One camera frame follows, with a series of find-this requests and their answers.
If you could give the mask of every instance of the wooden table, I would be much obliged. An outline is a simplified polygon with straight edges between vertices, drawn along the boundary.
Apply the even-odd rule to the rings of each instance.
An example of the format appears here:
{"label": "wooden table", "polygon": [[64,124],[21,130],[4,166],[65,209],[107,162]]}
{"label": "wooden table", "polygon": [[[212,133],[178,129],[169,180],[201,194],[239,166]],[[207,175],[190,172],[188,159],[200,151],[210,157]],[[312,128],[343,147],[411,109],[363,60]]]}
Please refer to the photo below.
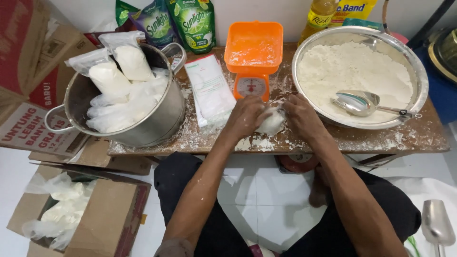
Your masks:
{"label": "wooden table", "polygon": [[[270,75],[269,103],[273,106],[282,103],[289,94],[297,93],[291,74],[291,63],[296,49],[296,43],[285,43],[281,66],[275,74]],[[225,66],[223,60],[224,47],[213,48],[211,53],[214,53],[221,61],[227,82],[233,89],[235,74],[230,73]],[[188,60],[199,57],[201,55],[188,54]],[[217,138],[217,133],[206,135],[200,133],[195,115],[194,99],[184,69],[181,69],[176,77],[186,98],[186,113],[180,130],[169,140],[157,146],[146,148],[128,147],[111,141],[108,155],[152,156],[168,155],[175,151],[200,155],[210,151]],[[362,161],[363,164],[414,153],[448,151],[450,149],[449,144],[430,99],[427,99],[420,113],[423,115],[422,118],[412,118],[402,125],[382,130],[342,128],[327,123],[325,126],[343,153],[378,154]],[[238,143],[235,153],[297,154],[312,153],[312,150],[306,143],[298,140],[286,126],[282,132],[274,136],[254,133]]]}

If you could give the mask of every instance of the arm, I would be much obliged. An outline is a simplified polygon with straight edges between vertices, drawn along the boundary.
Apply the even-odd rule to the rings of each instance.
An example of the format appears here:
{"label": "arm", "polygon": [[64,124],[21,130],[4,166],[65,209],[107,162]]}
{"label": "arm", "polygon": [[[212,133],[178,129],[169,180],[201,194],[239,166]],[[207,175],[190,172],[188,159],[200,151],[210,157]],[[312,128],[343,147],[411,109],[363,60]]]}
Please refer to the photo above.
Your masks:
{"label": "arm", "polygon": [[313,149],[329,181],[338,215],[361,257],[407,257],[390,220],[345,160],[333,137],[303,95],[285,102],[287,124]]}
{"label": "arm", "polygon": [[184,238],[195,249],[198,237],[216,201],[222,172],[230,153],[245,136],[251,135],[271,113],[263,113],[260,97],[237,101],[224,129],[205,161],[188,182],[166,227],[163,241]]}

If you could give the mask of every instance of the black pants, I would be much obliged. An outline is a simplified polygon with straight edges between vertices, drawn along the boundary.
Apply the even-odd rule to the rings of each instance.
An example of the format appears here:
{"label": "black pants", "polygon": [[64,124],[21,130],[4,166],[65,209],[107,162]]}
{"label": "black pants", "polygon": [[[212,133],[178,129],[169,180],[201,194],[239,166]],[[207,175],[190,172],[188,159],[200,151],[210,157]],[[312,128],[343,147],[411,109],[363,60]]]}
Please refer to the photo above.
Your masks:
{"label": "black pants", "polygon": [[[178,200],[189,180],[202,161],[190,154],[175,152],[154,171],[154,187],[158,191],[160,207],[168,224]],[[388,181],[355,169],[371,194],[389,217],[399,239],[404,242],[417,232],[420,226],[420,211],[411,200]],[[299,239],[282,257],[357,256],[356,251],[341,223],[331,195],[327,197],[328,208],[320,222]],[[252,257],[244,239],[225,215],[219,202],[202,229],[195,249],[195,257]]]}

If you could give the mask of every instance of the yellow packet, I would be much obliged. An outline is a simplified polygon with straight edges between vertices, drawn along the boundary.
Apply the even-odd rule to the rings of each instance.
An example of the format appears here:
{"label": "yellow packet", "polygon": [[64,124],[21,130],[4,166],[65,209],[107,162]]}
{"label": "yellow packet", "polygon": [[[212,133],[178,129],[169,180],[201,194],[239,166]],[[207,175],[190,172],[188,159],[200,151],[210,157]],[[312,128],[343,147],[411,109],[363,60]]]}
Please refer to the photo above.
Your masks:
{"label": "yellow packet", "polygon": [[328,27],[343,25],[346,18],[366,20],[377,0],[341,0]]}

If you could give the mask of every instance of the scale dial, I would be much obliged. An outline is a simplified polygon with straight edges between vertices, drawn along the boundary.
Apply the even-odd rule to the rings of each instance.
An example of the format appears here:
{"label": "scale dial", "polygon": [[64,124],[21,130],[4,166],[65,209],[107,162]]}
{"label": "scale dial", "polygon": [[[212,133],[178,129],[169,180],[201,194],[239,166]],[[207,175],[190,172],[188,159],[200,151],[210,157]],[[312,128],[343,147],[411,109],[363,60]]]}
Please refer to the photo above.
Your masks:
{"label": "scale dial", "polygon": [[262,96],[266,91],[266,83],[262,78],[243,77],[238,80],[236,87],[238,93],[242,96]]}

